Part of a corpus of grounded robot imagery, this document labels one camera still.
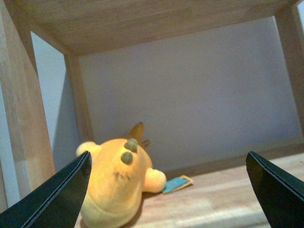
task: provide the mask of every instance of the wooden shelf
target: wooden shelf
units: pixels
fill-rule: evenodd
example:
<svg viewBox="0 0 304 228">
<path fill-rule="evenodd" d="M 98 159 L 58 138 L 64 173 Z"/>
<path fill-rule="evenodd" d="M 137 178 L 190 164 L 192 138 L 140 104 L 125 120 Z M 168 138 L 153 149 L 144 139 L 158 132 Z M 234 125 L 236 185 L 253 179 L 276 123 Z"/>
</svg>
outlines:
<svg viewBox="0 0 304 228">
<path fill-rule="evenodd" d="M 32 30 L 62 50 L 90 54 L 270 17 L 294 0 L 18 0 Z"/>
<path fill-rule="evenodd" d="M 55 171 L 30 30 L 65 55 L 79 135 L 87 140 L 94 136 L 86 95 L 78 92 L 83 88 L 79 56 L 275 16 L 303 130 L 304 36 L 298 27 L 298 2 L 0 0 L 0 79 L 21 197 Z M 270 158 L 304 180 L 304 155 L 299 154 L 303 151 L 302 144 L 281 148 Z M 193 175 L 194 185 L 170 195 L 145 194 L 131 225 L 269 227 L 243 162 L 244 157 L 168 173 L 168 177 L 179 172 Z"/>
<path fill-rule="evenodd" d="M 284 157 L 271 162 L 304 180 L 304 144 L 286 147 Z M 261 153 L 271 157 L 269 152 Z M 142 206 L 124 228 L 269 228 L 270 225 L 253 192 L 246 166 L 193 177 L 194 183 L 163 195 L 143 195 Z M 76 228 L 85 228 L 79 216 Z"/>
</svg>

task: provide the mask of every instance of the wooden shelf top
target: wooden shelf top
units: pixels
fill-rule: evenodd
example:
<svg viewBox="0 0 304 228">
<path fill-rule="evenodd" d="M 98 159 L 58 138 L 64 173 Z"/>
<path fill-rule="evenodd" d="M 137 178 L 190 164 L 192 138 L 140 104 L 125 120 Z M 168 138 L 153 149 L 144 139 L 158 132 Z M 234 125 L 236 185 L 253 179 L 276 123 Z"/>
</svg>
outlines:
<svg viewBox="0 0 304 228">
<path fill-rule="evenodd" d="M 295 0 L 17 0 L 32 30 L 85 55 L 273 16 Z"/>
<path fill-rule="evenodd" d="M 271 162 L 304 180 L 304 153 L 294 154 L 303 149 Z M 270 228 L 244 165 L 193 179 L 193 185 L 168 195 L 145 193 L 137 215 L 123 228 Z M 81 216 L 75 227 L 86 228 Z"/>
</svg>

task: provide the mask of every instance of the wooden post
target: wooden post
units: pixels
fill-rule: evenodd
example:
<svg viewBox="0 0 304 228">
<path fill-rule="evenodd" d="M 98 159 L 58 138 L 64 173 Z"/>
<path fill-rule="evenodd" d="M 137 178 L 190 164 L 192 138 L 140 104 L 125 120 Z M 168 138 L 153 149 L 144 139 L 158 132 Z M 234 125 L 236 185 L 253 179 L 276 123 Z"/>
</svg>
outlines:
<svg viewBox="0 0 304 228">
<path fill-rule="evenodd" d="M 65 55 L 66 72 L 70 82 L 80 141 L 94 141 L 91 118 L 86 100 L 79 58 Z"/>
<path fill-rule="evenodd" d="M 275 20 L 302 132 L 304 132 L 304 36 L 297 7 L 291 6 L 282 9 L 275 15 Z"/>
<path fill-rule="evenodd" d="M 0 0 L 0 80 L 23 198 L 50 178 L 55 168 L 29 24 L 12 0 Z"/>
</svg>

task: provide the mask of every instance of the stuffed animal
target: stuffed animal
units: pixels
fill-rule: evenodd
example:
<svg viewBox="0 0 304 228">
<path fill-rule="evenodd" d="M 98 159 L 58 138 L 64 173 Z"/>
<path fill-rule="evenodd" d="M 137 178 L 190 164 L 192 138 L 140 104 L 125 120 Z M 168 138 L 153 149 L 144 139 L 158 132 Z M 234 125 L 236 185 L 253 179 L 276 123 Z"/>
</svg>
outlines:
<svg viewBox="0 0 304 228">
<path fill-rule="evenodd" d="M 85 142 L 77 156 L 89 151 L 92 170 L 81 207 L 89 228 L 117 228 L 136 214 L 142 192 L 160 192 L 166 184 L 163 172 L 154 170 L 141 144 L 143 123 L 138 123 L 127 138 L 109 140 L 101 145 Z"/>
</svg>

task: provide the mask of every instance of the blue card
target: blue card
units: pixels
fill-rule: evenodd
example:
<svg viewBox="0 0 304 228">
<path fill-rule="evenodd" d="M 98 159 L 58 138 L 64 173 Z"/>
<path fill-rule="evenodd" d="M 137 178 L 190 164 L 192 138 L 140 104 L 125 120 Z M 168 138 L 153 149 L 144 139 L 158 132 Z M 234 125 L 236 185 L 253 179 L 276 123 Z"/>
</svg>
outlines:
<svg viewBox="0 0 304 228">
<path fill-rule="evenodd" d="M 186 176 L 176 177 L 166 183 L 166 187 L 162 191 L 164 194 L 174 192 L 192 183 L 192 179 Z"/>
</svg>

